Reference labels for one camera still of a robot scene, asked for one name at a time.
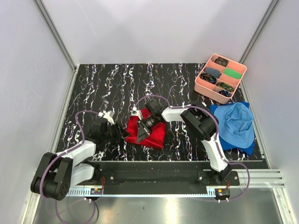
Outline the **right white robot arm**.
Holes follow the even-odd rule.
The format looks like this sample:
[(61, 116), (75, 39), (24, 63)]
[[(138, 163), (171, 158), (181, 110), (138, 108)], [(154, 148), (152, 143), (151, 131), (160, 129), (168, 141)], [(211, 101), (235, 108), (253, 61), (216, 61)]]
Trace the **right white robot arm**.
[(139, 118), (137, 124), (136, 142), (147, 139), (152, 134), (152, 129), (158, 123), (184, 122), (188, 130), (198, 141), (203, 144), (210, 161), (211, 170), (204, 175), (200, 175), (198, 180), (202, 183), (223, 185), (229, 179), (232, 168), (224, 156), (223, 149), (218, 136), (218, 120), (204, 106), (161, 106), (155, 100), (150, 100), (145, 104), (150, 115), (146, 119)]

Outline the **red cloth napkin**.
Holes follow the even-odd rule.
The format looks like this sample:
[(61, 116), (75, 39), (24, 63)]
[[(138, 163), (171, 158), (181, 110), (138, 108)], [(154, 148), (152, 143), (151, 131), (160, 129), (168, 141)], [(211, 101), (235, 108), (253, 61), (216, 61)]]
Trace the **red cloth napkin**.
[[(146, 108), (142, 109), (141, 111), (144, 119), (150, 115), (149, 111)], [(160, 122), (157, 125), (155, 125), (152, 128), (150, 135), (145, 140), (139, 143), (136, 142), (137, 120), (134, 119), (132, 116), (129, 117), (126, 131), (130, 134), (129, 137), (125, 138), (125, 141), (127, 143), (137, 144), (161, 150), (163, 148), (166, 136), (166, 122), (164, 120), (163, 122)]]

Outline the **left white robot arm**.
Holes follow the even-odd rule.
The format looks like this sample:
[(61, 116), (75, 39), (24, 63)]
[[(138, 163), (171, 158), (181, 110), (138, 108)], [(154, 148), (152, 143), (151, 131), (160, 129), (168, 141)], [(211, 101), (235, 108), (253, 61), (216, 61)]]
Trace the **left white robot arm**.
[(96, 154), (100, 145), (128, 136), (129, 133), (117, 122), (112, 124), (105, 118), (94, 121), (84, 143), (42, 156), (30, 185), (31, 192), (61, 201), (71, 187), (83, 182), (95, 185), (103, 181), (99, 165), (88, 159)]

